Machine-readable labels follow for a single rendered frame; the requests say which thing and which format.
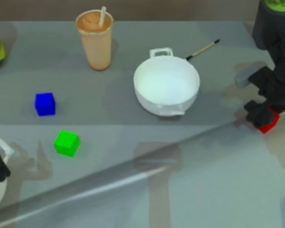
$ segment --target cube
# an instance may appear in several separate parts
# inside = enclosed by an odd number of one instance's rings
[[[62,130],[54,141],[56,152],[68,157],[74,157],[80,145],[79,136],[75,133]]]
[[[55,115],[56,104],[53,93],[36,94],[35,108],[39,116]]]

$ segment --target blue object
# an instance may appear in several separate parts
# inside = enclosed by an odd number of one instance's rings
[[[56,104],[53,93],[36,94],[35,108],[39,116],[55,115]]]

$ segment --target gray table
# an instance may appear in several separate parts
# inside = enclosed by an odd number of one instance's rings
[[[8,53],[0,69],[0,137],[18,152],[0,206],[9,214],[5,222],[17,228],[285,227],[285,147],[277,146],[284,145],[285,117],[266,136],[237,120],[245,102],[260,98],[253,86],[236,89],[235,74],[257,61],[272,67],[241,22],[117,22],[112,65],[104,72],[86,64],[73,22],[0,22],[0,36]],[[201,88],[185,116],[159,118],[140,107],[133,72],[150,49],[171,47],[186,57],[218,38],[219,45],[192,61]],[[48,91],[57,115],[40,118],[34,95]],[[74,159],[54,151],[61,129],[81,137]],[[179,167],[150,180],[132,159],[166,145],[179,151]],[[122,172],[130,174],[122,178]],[[99,174],[106,184],[87,186]],[[165,178],[166,185],[158,184]],[[60,204],[87,189],[93,189],[89,197]],[[45,210],[54,198],[57,206]],[[1,219],[0,228],[9,222]]]

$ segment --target cup rim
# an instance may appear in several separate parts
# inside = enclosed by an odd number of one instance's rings
[[[108,27],[105,31],[102,31],[102,32],[86,32],[86,31],[83,31],[83,30],[79,29],[78,26],[77,26],[77,21],[78,21],[78,19],[79,19],[82,15],[87,14],[87,13],[89,13],[89,12],[101,12],[101,10],[100,10],[100,9],[99,9],[99,10],[98,10],[98,9],[87,10],[87,11],[85,11],[85,12],[83,12],[83,13],[81,13],[81,14],[79,14],[79,15],[77,16],[77,18],[76,18],[76,20],[75,20],[75,27],[76,27],[76,29],[77,29],[81,34],[88,35],[88,36],[89,36],[89,35],[90,35],[90,36],[97,36],[97,35],[100,36],[100,35],[103,35],[103,34],[107,33],[107,32],[112,28],[112,26],[113,26],[113,24],[114,24],[114,19],[113,19],[112,15],[111,15],[110,13],[106,12],[105,14],[108,15],[108,16],[111,18],[112,24],[111,24],[111,26]]]

